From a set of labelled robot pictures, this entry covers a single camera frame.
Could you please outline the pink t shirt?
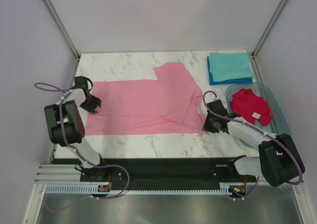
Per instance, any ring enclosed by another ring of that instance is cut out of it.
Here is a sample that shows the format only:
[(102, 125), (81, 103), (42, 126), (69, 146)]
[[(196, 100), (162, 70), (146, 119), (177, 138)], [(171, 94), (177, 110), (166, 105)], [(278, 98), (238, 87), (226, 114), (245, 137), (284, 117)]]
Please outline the pink t shirt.
[(184, 64), (155, 68), (156, 80), (95, 82), (102, 101), (90, 114), (86, 135), (203, 133), (202, 91)]

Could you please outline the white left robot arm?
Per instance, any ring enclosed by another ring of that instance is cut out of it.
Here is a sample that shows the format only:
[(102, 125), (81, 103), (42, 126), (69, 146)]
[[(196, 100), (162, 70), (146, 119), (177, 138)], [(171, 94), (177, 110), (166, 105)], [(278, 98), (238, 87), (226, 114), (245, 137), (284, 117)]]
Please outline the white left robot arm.
[(82, 113), (96, 114), (102, 105), (101, 99), (91, 94), (92, 80), (77, 76), (74, 85), (68, 89), (47, 83), (36, 83), (34, 86), (43, 91), (62, 93), (58, 102), (44, 108), (51, 142), (69, 149), (80, 160), (83, 168), (92, 168), (91, 174), (96, 180), (107, 179), (109, 170), (101, 165), (101, 155), (85, 138), (85, 125), (81, 117)]

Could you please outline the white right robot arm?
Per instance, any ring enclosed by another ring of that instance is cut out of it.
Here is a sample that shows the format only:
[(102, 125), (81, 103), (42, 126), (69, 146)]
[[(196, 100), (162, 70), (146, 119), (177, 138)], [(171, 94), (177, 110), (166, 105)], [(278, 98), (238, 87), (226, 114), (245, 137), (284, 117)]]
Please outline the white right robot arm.
[(290, 135), (267, 132), (234, 112), (228, 113), (221, 100), (204, 102), (204, 105), (208, 112), (205, 131), (227, 133), (258, 152), (256, 157), (233, 159), (226, 172), (230, 180), (239, 181), (245, 175), (252, 175), (264, 178), (273, 187), (302, 183), (305, 167)]

